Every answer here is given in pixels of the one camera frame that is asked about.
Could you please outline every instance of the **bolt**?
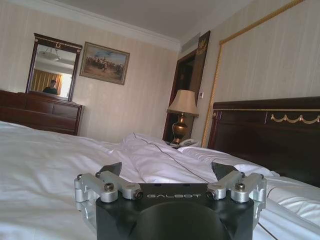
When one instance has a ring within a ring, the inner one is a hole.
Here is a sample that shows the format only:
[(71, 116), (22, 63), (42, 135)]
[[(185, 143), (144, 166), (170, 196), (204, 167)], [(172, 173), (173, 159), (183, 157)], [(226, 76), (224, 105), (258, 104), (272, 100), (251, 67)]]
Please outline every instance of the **bolt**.
[(214, 200), (217, 198), (217, 195), (214, 191), (206, 191), (205, 196), (207, 199)]
[(245, 190), (245, 185), (243, 183), (236, 183), (235, 189), (238, 191), (243, 191), (243, 190)]
[(107, 191), (107, 192), (110, 192), (114, 189), (114, 184), (112, 182), (107, 182), (105, 185), (104, 185), (104, 190)]
[(142, 199), (143, 196), (144, 196), (144, 193), (142, 192), (141, 189), (137, 190), (134, 194), (135, 199)]

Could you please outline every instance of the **painting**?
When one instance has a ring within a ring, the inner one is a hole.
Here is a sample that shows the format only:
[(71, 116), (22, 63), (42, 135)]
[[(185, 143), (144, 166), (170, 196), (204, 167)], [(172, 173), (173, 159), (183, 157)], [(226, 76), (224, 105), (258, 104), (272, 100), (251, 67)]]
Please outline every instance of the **painting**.
[(85, 42), (80, 76), (125, 84), (130, 53)]

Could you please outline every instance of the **curtain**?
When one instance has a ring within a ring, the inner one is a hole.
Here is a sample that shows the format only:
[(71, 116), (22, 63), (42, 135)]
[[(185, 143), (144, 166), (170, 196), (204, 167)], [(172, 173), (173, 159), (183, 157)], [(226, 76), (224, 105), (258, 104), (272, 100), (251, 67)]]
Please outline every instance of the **curtain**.
[(31, 90), (42, 92), (46, 87), (50, 86), (51, 80), (56, 80), (55, 88), (60, 95), (62, 87), (62, 75), (54, 74), (47, 71), (34, 69)]

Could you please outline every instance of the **wooden dresser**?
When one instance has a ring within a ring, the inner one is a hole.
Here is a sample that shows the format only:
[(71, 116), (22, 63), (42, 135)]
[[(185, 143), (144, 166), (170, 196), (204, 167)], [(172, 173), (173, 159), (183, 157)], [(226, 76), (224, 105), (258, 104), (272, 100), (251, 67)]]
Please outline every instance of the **wooden dresser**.
[(0, 90), (0, 121), (77, 135), (82, 105), (42, 94)]

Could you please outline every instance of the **silver metal clamp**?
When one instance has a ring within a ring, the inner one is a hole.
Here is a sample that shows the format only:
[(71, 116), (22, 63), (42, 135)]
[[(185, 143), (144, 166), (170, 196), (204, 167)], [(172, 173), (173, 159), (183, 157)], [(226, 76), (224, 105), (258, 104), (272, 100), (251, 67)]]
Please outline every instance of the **silver metal clamp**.
[(248, 177), (239, 171), (232, 171), (216, 183), (207, 185), (206, 196), (213, 200), (224, 199), (230, 191), (231, 199), (237, 203), (254, 202), (253, 229), (256, 227), (260, 212), (266, 208), (267, 180), (262, 174), (251, 173)]
[(138, 183), (132, 183), (110, 172), (79, 174), (74, 179), (74, 198), (76, 209), (82, 212), (84, 222), (96, 233), (96, 204), (100, 197), (104, 203), (112, 203), (118, 199), (118, 191), (128, 200), (141, 199), (143, 192)]

